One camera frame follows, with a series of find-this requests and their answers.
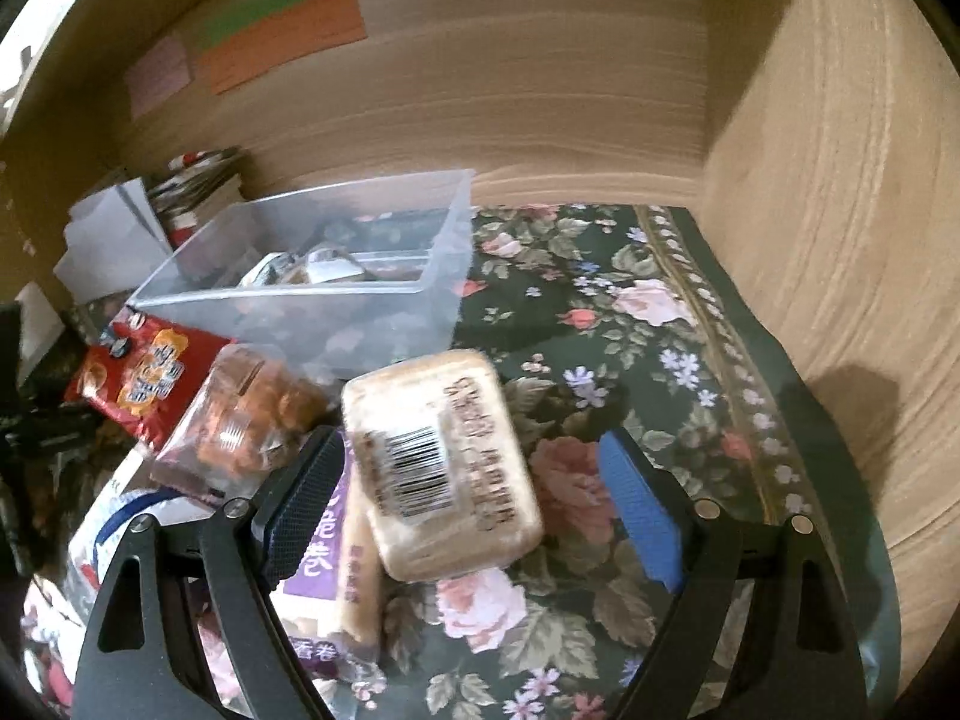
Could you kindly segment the red snack bag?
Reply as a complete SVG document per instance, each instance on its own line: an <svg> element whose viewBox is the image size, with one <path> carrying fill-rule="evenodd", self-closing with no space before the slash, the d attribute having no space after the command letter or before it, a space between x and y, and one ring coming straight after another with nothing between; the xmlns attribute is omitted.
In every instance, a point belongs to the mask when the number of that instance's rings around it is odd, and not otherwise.
<svg viewBox="0 0 960 720"><path fill-rule="evenodd" d="M157 454L229 338L137 310L114 317L65 390Z"/></svg>

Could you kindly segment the orange biscuit clear pack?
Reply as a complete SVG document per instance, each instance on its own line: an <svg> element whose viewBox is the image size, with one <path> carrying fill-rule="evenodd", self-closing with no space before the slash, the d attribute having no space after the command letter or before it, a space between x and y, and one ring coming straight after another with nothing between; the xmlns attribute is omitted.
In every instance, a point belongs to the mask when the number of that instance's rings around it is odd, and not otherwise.
<svg viewBox="0 0 960 720"><path fill-rule="evenodd" d="M337 392L320 362L291 362L265 344L228 344L151 463L151 479L210 507L252 497L296 457Z"/></svg>

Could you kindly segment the purple label pastry pack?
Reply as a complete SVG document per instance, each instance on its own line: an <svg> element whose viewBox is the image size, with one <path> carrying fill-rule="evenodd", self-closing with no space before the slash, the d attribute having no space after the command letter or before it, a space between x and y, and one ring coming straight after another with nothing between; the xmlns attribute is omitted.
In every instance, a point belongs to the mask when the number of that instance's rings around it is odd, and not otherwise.
<svg viewBox="0 0 960 720"><path fill-rule="evenodd" d="M381 649L381 578L368 498L352 446L345 440L342 476L299 566L270 595L298 655L376 661Z"/></svg>

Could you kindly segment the beige barcode cake pack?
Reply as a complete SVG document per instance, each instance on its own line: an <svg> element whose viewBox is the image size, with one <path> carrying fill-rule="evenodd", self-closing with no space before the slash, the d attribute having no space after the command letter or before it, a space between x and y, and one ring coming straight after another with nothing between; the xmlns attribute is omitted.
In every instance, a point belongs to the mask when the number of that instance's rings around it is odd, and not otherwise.
<svg viewBox="0 0 960 720"><path fill-rule="evenodd" d="M449 349L355 377L342 416L374 543L397 582L508 567L544 539L487 356Z"/></svg>

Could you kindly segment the blue white snack bag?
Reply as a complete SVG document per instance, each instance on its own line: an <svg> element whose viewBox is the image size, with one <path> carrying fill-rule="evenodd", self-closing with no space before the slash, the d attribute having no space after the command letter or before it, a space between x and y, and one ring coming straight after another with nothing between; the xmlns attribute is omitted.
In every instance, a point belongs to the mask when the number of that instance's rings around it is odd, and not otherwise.
<svg viewBox="0 0 960 720"><path fill-rule="evenodd" d="M109 481L94 499L83 522L68 542L65 595L80 610L89 613L106 577L112 556L128 524L146 514L161 525L202 520L212 513L208 505L161 488L149 477L153 455L137 444L119 463Z"/></svg>

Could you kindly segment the white paper sheets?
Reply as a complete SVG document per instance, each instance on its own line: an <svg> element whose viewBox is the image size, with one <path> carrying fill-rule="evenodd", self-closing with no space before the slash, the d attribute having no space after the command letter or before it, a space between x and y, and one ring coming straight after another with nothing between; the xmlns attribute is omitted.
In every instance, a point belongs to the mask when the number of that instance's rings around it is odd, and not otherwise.
<svg viewBox="0 0 960 720"><path fill-rule="evenodd" d="M76 304L135 291L172 254L142 179L75 203L64 238L67 250L53 274Z"/></svg>

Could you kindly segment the stack of books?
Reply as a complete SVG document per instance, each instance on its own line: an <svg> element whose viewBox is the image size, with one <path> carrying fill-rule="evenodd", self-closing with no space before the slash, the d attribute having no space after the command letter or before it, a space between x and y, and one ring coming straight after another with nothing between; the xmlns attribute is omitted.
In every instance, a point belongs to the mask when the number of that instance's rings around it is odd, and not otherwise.
<svg viewBox="0 0 960 720"><path fill-rule="evenodd" d="M244 163L244 151L231 146L190 151L167 165L167 176L148 190L148 200L174 249L220 211L244 202Z"/></svg>

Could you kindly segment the clear plastic storage bin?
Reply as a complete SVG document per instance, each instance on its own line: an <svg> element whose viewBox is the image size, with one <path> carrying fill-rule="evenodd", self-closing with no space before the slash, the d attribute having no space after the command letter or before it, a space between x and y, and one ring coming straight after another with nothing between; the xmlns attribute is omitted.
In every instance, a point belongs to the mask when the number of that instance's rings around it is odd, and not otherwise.
<svg viewBox="0 0 960 720"><path fill-rule="evenodd" d="M341 379L441 353L472 265L472 179L415 172L228 206L128 304Z"/></svg>

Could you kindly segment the pink sticky note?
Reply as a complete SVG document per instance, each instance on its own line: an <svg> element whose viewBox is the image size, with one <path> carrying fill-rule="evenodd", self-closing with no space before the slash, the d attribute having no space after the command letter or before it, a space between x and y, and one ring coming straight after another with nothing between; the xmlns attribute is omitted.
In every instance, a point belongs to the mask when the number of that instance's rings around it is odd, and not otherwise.
<svg viewBox="0 0 960 720"><path fill-rule="evenodd" d="M192 83L182 39L171 32L140 57L124 75L130 117L138 119Z"/></svg>

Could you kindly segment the floral dark tablecloth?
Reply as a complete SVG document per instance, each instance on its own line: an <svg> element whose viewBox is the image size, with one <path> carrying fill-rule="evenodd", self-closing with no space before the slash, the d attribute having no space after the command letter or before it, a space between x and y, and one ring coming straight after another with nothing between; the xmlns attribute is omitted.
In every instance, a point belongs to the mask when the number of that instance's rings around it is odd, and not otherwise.
<svg viewBox="0 0 960 720"><path fill-rule="evenodd" d="M493 364L544 519L508 567L397 582L381 649L296 658L325 718L871 718L900 622L838 429L692 216L472 210L449 349ZM200 639L252 718L217 620Z"/></svg>

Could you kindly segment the green sticky note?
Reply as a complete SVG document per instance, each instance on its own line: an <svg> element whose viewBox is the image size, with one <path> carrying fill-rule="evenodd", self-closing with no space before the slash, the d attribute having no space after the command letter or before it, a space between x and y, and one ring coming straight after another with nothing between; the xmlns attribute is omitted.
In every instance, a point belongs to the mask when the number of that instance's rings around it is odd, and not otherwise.
<svg viewBox="0 0 960 720"><path fill-rule="evenodd" d="M231 0L213 10L202 21L197 47L200 50L211 49L257 21L301 2L302 0Z"/></svg>

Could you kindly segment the orange sticky note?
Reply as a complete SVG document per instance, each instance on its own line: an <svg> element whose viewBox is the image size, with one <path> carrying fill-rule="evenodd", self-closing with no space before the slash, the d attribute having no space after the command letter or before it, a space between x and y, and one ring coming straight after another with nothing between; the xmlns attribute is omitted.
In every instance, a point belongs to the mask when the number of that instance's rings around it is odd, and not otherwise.
<svg viewBox="0 0 960 720"><path fill-rule="evenodd" d="M199 59L213 94L252 82L270 70L368 36L359 0L302 0L245 26Z"/></svg>

